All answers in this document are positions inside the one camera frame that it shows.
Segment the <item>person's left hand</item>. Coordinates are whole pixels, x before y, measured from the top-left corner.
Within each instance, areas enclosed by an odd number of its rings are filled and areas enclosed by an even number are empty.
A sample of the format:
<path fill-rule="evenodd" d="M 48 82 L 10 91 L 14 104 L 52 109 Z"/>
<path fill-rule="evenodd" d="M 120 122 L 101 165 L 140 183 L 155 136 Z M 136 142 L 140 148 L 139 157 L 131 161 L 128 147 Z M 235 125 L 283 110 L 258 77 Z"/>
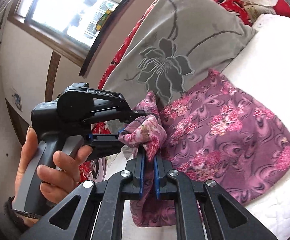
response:
<path fill-rule="evenodd" d="M 37 146 L 38 139 L 36 132 L 31 126 L 29 126 L 26 133 L 25 144 L 22 146 L 20 162 L 14 183 L 14 201 L 17 200 L 20 184 L 28 164 L 35 155 Z M 60 168 L 60 170 L 45 165 L 39 165 L 37 167 L 37 175 L 43 181 L 40 184 L 40 191 L 43 196 L 54 204 L 63 200 L 78 186 L 78 183 L 80 182 L 79 166 L 86 161 L 91 153 L 92 148 L 88 145 L 82 146 L 77 151 L 74 158 L 68 156 L 64 152 L 56 151 L 53 154 L 53 162 Z"/>

